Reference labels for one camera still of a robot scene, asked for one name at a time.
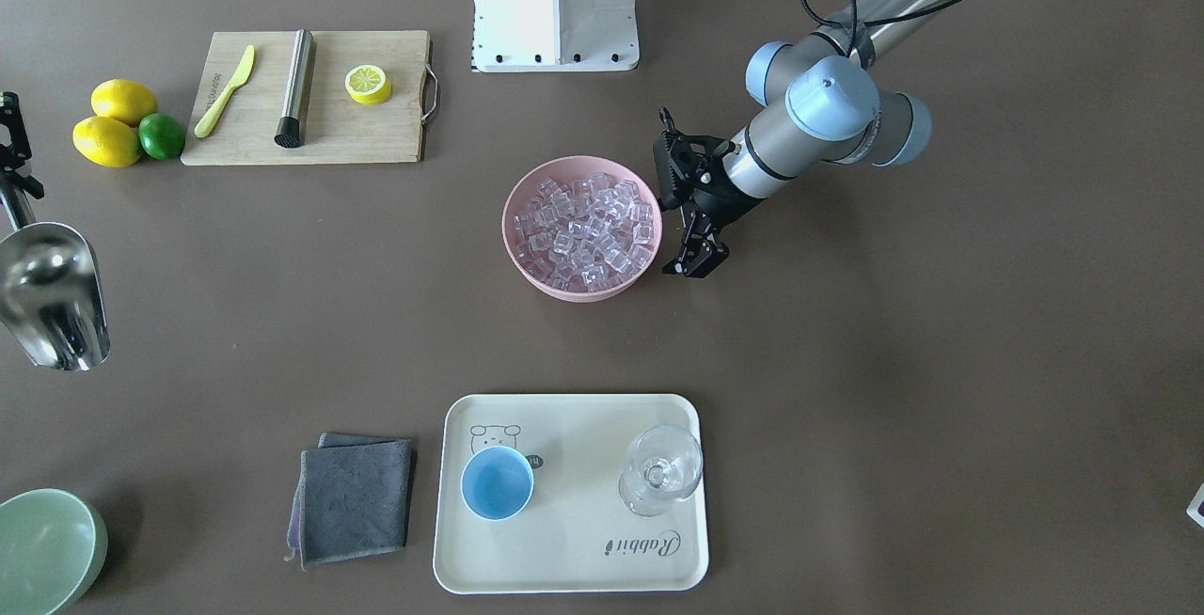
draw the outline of green bowl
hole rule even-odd
[[[66,608],[92,586],[107,551],[100,515],[66,491],[41,489],[0,504],[0,610]]]

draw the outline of silver robotic arm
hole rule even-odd
[[[666,273],[706,277],[727,247],[720,230],[816,164],[905,164],[932,135],[927,106],[903,93],[883,93],[868,70],[931,18],[962,0],[851,0],[819,18],[797,45],[773,41],[749,61],[745,87],[765,106],[722,140],[687,136],[667,110],[653,147],[662,211],[679,208],[681,249]]]

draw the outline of cable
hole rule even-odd
[[[857,0],[849,0],[849,6],[852,12],[851,28],[845,28],[844,24],[837,23],[837,20],[834,19],[826,19],[822,18],[822,16],[816,14],[816,12],[811,10],[811,6],[807,0],[798,0],[798,1],[803,4],[803,10],[807,11],[807,14],[810,17],[810,19],[815,20],[818,24],[826,24],[826,26],[830,28],[842,28],[849,32],[849,49],[846,51],[845,54],[846,57],[851,57],[852,51],[857,48],[857,32],[858,32]],[[932,6],[922,7],[922,10],[920,11],[911,11],[908,14],[893,16],[893,18],[868,19],[864,20],[864,23],[861,23],[861,25],[864,28],[880,28],[883,26],[883,24],[905,23],[905,20],[908,19],[916,19],[916,18],[923,18],[923,16],[932,16],[937,11],[948,10],[948,7],[954,6],[954,4],[966,0],[945,0],[942,2],[932,4]]]

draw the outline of gray towel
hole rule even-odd
[[[288,534],[301,568],[405,546],[412,463],[409,440],[335,432],[301,453]]]

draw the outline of yellow lemon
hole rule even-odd
[[[142,156],[142,144],[134,128],[110,117],[89,117],[71,130],[71,142],[95,164],[124,168]]]
[[[362,106],[378,106],[393,95],[393,84],[384,71],[374,65],[361,65],[347,72],[347,95]]]
[[[159,110],[150,88],[134,79],[108,79],[93,89],[92,111],[96,117],[111,117],[126,126],[137,126],[146,114]]]

